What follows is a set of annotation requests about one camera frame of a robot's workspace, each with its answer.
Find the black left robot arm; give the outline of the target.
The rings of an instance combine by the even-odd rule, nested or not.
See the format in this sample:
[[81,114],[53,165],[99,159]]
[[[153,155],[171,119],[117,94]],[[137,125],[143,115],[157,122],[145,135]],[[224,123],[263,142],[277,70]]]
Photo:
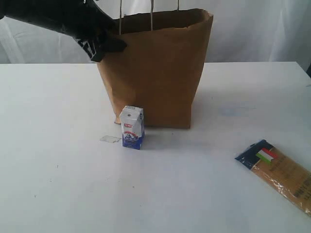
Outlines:
[[94,0],[2,0],[0,17],[68,35],[93,62],[127,47],[112,34],[115,21]]

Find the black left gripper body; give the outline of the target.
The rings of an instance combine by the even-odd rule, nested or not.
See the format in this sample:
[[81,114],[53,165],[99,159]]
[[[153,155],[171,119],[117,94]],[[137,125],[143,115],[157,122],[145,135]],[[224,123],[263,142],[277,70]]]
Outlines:
[[89,39],[115,27],[114,20],[93,0],[50,0],[51,30],[77,39]]

